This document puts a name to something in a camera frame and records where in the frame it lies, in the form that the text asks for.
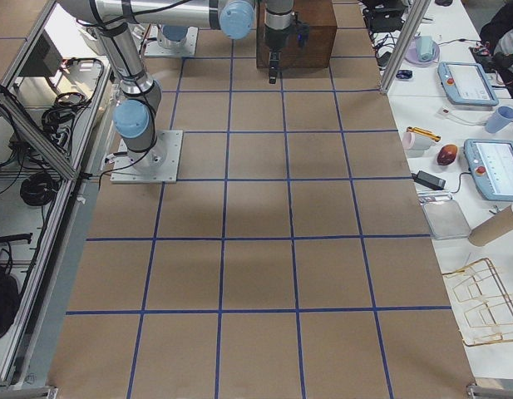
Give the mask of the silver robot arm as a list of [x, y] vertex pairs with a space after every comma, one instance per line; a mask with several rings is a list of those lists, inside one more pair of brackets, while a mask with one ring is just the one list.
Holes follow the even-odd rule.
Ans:
[[114, 123], [131, 165], [139, 171], [159, 167], [166, 151], [155, 128], [160, 85], [146, 70], [131, 25], [204, 27], [239, 40], [248, 35], [256, 14], [254, 1], [62, 1], [60, 5], [94, 29], [119, 79], [125, 99], [114, 111]]
[[184, 26], [159, 25], [157, 41], [164, 48], [181, 46], [186, 42], [188, 31]]

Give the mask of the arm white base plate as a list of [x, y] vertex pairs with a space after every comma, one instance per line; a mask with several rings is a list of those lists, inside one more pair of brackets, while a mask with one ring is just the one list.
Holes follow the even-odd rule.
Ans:
[[197, 27], [189, 27], [185, 38], [177, 42], [166, 38], [157, 25], [151, 25], [142, 49], [142, 56], [160, 58], [193, 57], [196, 51], [198, 32]]
[[156, 184], [175, 183], [180, 164], [183, 131], [157, 131], [156, 144], [139, 162], [132, 164], [141, 156], [131, 152], [130, 155], [117, 157], [115, 172], [111, 173], [114, 184]]

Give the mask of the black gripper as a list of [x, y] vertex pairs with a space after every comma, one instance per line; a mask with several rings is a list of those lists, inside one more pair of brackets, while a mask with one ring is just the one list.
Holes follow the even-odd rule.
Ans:
[[281, 51], [287, 46], [290, 28], [274, 29], [264, 26], [264, 41], [269, 48], [268, 77], [269, 84], [274, 85], [280, 72]]

